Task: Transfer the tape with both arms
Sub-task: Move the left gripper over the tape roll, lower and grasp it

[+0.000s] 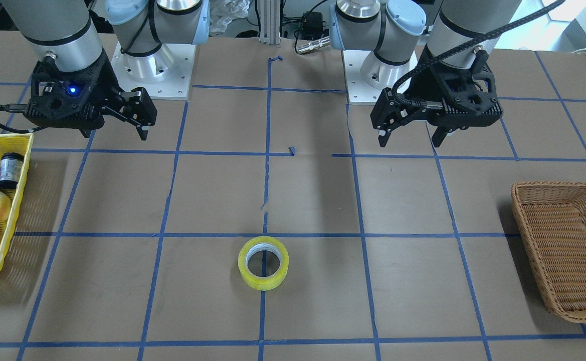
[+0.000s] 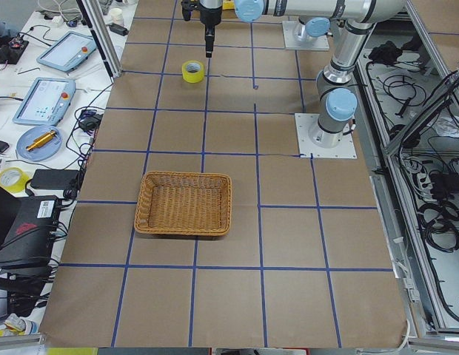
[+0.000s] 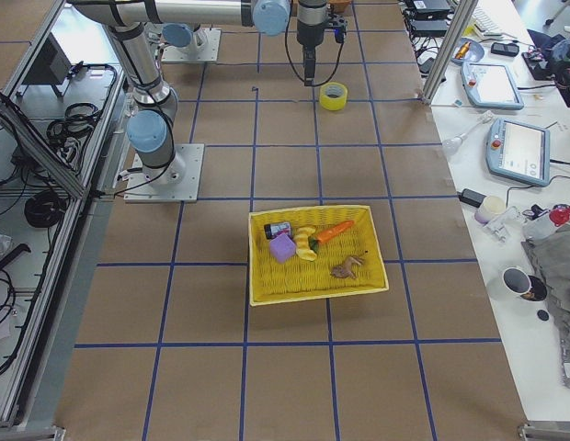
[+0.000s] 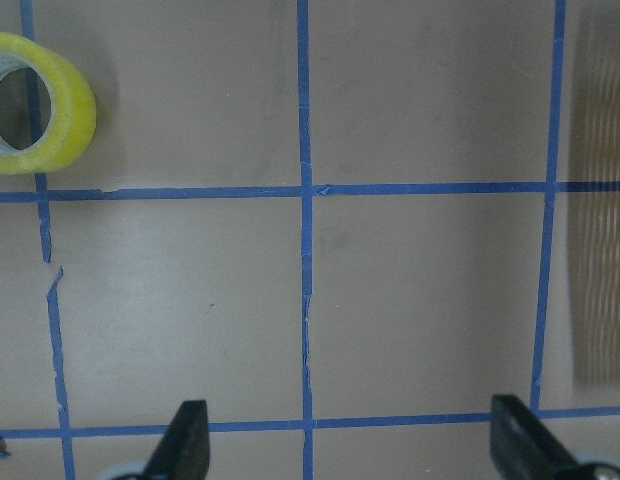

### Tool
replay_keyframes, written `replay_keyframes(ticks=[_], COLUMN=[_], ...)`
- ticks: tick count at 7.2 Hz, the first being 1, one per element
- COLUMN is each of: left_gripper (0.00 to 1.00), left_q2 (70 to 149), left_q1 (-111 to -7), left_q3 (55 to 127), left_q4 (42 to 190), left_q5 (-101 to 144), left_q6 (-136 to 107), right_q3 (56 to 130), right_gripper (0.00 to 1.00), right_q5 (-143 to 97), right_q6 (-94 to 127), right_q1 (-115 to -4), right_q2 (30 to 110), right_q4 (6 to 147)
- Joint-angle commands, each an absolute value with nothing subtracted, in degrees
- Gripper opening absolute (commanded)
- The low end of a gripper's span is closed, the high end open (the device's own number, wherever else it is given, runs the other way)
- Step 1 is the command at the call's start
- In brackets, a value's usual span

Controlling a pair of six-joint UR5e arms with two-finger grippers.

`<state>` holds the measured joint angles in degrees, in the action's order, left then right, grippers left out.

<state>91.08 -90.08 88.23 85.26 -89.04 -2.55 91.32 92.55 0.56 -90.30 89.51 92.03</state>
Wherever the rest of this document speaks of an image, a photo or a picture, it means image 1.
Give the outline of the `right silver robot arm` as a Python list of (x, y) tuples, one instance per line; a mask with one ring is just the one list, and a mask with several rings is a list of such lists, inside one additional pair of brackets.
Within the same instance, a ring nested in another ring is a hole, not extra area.
[(169, 44), (196, 46), (210, 35), (209, 1), (107, 1), (119, 54), (137, 82), (125, 91), (85, 2), (3, 1), (2, 7), (38, 57), (29, 101), (0, 105), (0, 129), (10, 133), (61, 128), (87, 138), (112, 116), (145, 141), (157, 108), (144, 84), (174, 73)]

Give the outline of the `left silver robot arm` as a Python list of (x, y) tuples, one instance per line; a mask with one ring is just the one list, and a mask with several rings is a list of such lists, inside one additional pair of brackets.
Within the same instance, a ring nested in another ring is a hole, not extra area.
[(368, 51), (364, 71), (380, 90), (370, 113), (381, 147), (415, 120), (449, 133), (485, 127), (503, 116), (488, 56), (520, 1), (444, 1), (429, 23), (415, 1), (333, 1), (329, 38), (337, 50)]

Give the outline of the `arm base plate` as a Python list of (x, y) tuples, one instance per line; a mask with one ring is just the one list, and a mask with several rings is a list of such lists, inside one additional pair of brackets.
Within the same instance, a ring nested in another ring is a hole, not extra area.
[(350, 105), (375, 105), (382, 89), (392, 88), (418, 63), (414, 51), (408, 62), (399, 66), (383, 63), (373, 51), (345, 50), (342, 58)]
[(123, 54), (118, 43), (110, 63), (125, 91), (143, 87), (153, 100), (187, 101), (197, 48), (163, 44), (155, 54), (133, 57)]

